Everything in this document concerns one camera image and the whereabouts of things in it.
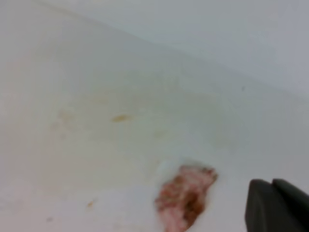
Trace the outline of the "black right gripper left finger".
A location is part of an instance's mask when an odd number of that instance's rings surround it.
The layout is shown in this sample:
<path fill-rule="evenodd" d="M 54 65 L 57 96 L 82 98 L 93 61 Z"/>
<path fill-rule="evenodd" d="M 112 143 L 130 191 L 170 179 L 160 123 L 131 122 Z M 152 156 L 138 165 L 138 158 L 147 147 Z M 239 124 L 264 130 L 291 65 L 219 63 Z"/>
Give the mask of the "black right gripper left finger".
<path fill-rule="evenodd" d="M 262 179 L 250 181 L 245 210 L 248 232 L 303 232 L 277 190 Z"/>

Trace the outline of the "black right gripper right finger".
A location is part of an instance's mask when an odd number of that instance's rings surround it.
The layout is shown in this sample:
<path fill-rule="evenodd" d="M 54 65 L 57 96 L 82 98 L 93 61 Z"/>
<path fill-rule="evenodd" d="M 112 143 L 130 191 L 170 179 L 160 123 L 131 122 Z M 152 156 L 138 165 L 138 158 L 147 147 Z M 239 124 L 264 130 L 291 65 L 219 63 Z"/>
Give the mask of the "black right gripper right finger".
<path fill-rule="evenodd" d="M 273 179 L 273 187 L 283 198 L 289 213 L 309 231 L 309 195 L 284 179 Z"/>

